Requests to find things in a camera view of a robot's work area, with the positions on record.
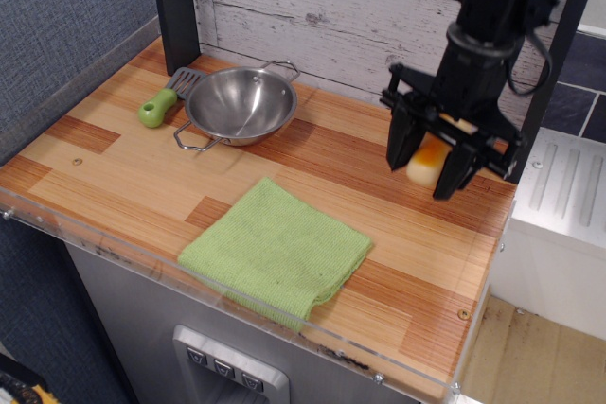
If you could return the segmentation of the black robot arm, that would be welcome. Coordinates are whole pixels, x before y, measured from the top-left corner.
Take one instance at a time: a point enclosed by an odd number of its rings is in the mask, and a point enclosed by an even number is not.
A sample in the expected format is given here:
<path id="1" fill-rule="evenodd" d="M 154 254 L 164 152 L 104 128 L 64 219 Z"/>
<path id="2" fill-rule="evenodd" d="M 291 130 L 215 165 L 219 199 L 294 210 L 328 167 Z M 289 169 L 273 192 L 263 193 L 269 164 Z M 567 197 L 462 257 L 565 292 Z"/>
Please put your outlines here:
<path id="1" fill-rule="evenodd" d="M 515 86 L 512 71 L 530 42 L 550 66 L 548 49 L 536 35 L 549 22 L 558 0 L 461 0 L 447 30 L 447 46 L 433 76 L 402 63 L 381 101 L 391 110 L 386 159 L 405 167 L 430 133 L 450 145 L 434 198 L 450 199 L 487 168 L 507 178 L 516 165 L 524 134 L 501 112 L 504 88 Z"/>

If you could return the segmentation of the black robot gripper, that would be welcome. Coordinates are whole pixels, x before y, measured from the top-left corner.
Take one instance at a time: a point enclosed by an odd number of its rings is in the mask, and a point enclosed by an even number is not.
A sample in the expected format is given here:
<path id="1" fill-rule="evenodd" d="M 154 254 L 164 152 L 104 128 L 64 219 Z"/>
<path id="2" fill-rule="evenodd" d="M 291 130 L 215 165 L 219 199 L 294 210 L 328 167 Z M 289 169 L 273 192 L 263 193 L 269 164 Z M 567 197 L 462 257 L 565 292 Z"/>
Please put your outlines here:
<path id="1" fill-rule="evenodd" d="M 525 143 L 498 107 L 524 40 L 480 42 L 460 27 L 450 27 L 447 40 L 434 76 L 394 63 L 381 96 L 392 114 L 386 151 L 392 171 L 409 163 L 427 132 L 453 146 L 433 193 L 439 201 L 483 167 L 508 178 Z"/>

